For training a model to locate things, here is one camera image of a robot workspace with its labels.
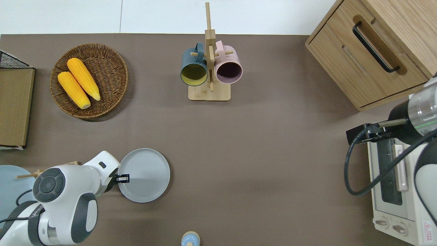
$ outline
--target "wire basket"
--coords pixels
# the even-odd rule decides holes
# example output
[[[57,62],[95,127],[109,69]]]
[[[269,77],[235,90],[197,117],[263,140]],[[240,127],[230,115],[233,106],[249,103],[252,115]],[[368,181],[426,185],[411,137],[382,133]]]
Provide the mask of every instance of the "wire basket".
[[[0,50],[0,68],[33,68],[11,54]]]

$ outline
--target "corn cob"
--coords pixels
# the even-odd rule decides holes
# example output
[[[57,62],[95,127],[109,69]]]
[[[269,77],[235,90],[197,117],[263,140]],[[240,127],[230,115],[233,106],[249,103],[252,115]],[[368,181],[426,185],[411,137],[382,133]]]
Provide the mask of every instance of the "corn cob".
[[[71,58],[67,61],[67,66],[84,91],[95,100],[100,101],[99,88],[85,64],[78,58]]]
[[[67,95],[79,108],[86,109],[91,106],[87,95],[70,72],[61,72],[58,74],[58,81],[62,88],[64,88],[64,91],[67,92]]]

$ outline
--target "wicker basket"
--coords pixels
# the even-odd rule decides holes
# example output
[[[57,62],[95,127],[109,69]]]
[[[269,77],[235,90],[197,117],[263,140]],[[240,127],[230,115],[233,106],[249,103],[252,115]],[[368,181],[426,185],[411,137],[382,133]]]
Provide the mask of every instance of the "wicker basket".
[[[80,109],[58,82],[58,74],[69,71],[67,61],[73,57],[83,61],[99,88],[100,101],[88,96],[91,106],[87,109]],[[50,91],[56,104],[65,113],[80,119],[96,118],[111,111],[123,98],[127,86],[125,61],[103,44],[84,44],[71,49],[58,60],[50,77]]]

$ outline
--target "wooden mug rack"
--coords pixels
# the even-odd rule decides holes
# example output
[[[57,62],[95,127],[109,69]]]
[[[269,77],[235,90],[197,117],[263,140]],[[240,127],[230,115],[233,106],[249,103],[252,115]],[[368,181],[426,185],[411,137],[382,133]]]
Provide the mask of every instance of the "wooden mug rack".
[[[203,83],[199,86],[188,86],[188,98],[192,101],[228,101],[231,99],[231,85],[218,81],[215,74],[215,57],[219,55],[214,53],[217,47],[215,45],[215,30],[211,29],[209,2],[207,2],[205,6],[206,24],[208,28],[205,30],[205,56],[208,80],[207,83]]]

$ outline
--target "oven door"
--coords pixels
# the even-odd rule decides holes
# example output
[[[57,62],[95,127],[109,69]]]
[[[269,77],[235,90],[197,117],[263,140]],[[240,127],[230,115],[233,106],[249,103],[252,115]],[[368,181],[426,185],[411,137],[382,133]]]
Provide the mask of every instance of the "oven door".
[[[371,180],[408,147],[398,139],[381,140],[368,146]],[[410,153],[373,188],[375,210],[415,221],[413,171],[423,147]]]

